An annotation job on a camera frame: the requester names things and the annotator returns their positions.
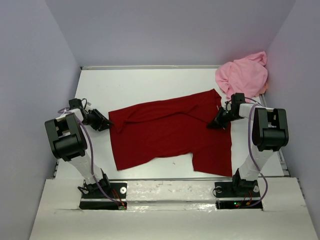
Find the red t shirt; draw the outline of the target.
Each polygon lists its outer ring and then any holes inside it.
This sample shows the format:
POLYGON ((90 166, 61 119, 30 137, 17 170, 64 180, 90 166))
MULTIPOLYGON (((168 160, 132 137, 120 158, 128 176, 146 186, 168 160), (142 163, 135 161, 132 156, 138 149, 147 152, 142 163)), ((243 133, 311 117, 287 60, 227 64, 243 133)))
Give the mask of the red t shirt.
POLYGON ((117 170, 156 158, 192 155, 196 172, 230 177, 231 128, 208 128, 221 107, 215 89, 136 104, 109 112, 110 141, 117 170))

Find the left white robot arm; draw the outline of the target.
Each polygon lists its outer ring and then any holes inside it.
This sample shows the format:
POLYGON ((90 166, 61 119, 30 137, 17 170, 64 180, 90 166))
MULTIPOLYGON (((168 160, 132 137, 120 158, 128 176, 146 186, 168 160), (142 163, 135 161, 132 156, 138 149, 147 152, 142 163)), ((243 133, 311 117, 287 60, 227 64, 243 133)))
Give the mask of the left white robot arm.
POLYGON ((85 98, 73 98, 68 107, 58 111, 59 117, 44 123, 49 146, 56 159, 74 166, 84 179, 78 187, 84 195, 108 197, 111 183, 104 171, 94 163, 93 143, 86 126, 102 132, 113 123, 95 108, 88 108, 85 98))

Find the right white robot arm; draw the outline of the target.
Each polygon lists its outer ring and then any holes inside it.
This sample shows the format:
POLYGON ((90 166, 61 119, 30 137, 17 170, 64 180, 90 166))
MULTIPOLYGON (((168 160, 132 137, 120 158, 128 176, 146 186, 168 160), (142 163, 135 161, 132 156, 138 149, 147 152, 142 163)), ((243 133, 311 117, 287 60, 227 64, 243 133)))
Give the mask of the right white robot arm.
POLYGON ((269 158, 289 142, 287 113, 282 108, 268 108, 244 93, 235 93, 218 109, 209 129, 226 129, 229 123, 248 119, 249 154, 236 170, 231 181, 216 182, 213 194, 217 198, 247 198, 259 196, 258 178, 269 158))

